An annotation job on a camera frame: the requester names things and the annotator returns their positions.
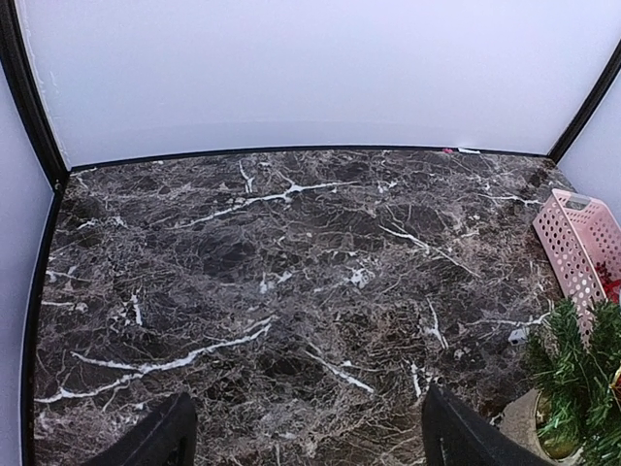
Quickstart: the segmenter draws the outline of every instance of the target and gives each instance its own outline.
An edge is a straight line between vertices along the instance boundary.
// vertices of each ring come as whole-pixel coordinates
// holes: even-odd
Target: artificial plant
[[[531,332],[527,363],[550,413],[541,439],[582,445],[587,465],[621,465],[621,309],[603,301],[590,310],[582,337],[572,301],[558,303],[547,323]]]

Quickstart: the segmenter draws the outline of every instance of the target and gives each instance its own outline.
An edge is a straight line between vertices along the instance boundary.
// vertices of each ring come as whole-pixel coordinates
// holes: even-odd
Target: white wall
[[[621,2],[19,0],[73,166],[296,145],[547,153]]]
[[[621,78],[573,143],[559,167],[575,189],[602,199],[621,223]]]
[[[0,67],[0,464],[21,464],[24,319],[51,197]]]

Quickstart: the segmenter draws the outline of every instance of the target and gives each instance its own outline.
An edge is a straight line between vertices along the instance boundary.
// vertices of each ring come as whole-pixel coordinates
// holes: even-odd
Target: plant pot
[[[516,444],[531,451],[551,464],[572,466],[578,464],[580,450],[566,449],[568,452],[562,459],[553,459],[542,447],[537,434],[537,411],[540,396],[537,390],[531,390],[521,398],[509,403],[503,411],[503,421],[500,424],[501,432]]]

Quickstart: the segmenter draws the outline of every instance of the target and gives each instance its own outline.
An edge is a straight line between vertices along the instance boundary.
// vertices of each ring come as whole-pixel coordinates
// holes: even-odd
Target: pink basket
[[[588,307],[605,299],[595,265],[605,262],[612,279],[621,279],[621,228],[604,202],[561,189],[552,189],[533,225],[563,294],[576,305],[580,330],[588,336]]]

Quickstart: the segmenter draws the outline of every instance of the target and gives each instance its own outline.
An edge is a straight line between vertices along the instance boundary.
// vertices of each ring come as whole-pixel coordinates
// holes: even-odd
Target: black marble tabletop
[[[529,388],[510,332],[558,284],[542,158],[311,150],[72,176],[36,368],[40,464],[76,464],[187,391],[197,465],[424,464],[443,383],[492,418]]]

